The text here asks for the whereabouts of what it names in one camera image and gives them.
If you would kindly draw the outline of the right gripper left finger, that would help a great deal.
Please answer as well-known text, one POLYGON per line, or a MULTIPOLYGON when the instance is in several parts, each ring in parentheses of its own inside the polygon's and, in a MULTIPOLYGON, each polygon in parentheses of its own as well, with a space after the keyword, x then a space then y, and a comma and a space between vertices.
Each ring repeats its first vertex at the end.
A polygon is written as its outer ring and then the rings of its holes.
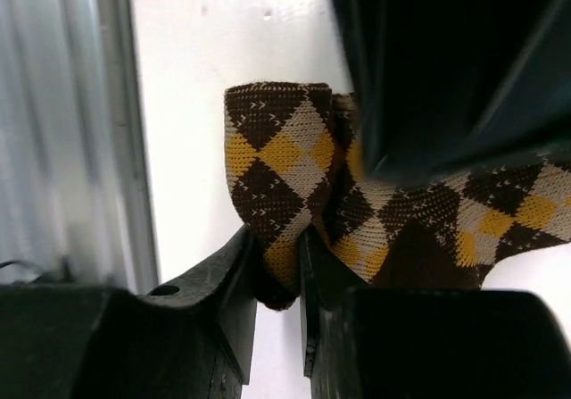
POLYGON ((258 249, 239 229, 148 295, 117 287, 1 289, 4 398, 237 398, 249 382, 258 249))

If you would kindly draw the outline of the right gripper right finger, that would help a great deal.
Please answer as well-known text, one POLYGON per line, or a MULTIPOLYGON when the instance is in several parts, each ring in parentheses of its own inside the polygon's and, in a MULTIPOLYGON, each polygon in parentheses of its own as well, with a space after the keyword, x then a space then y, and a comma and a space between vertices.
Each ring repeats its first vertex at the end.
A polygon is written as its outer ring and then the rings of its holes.
POLYGON ((317 230, 297 248, 313 397, 569 397, 567 342, 536 295, 374 288, 317 230))

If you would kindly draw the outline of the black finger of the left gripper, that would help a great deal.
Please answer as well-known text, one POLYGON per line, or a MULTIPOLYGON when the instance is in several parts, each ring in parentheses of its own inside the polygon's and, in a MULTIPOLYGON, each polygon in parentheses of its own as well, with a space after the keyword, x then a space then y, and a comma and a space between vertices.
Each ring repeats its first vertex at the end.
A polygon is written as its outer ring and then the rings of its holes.
POLYGON ((331 0, 372 179, 570 155, 570 0, 331 0))

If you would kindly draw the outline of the brown yellow argyle sock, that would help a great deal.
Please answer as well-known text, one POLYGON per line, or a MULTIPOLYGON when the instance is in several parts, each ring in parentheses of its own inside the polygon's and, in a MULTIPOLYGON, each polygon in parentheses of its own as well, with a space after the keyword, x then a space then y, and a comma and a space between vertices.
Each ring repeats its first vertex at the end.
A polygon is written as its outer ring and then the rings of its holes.
POLYGON ((492 267, 570 240, 570 165, 462 171, 421 187, 367 178, 359 110, 323 83, 257 82, 224 95, 232 203, 261 248, 256 297, 288 308, 300 294, 296 243, 325 247, 375 287, 478 289, 492 267))

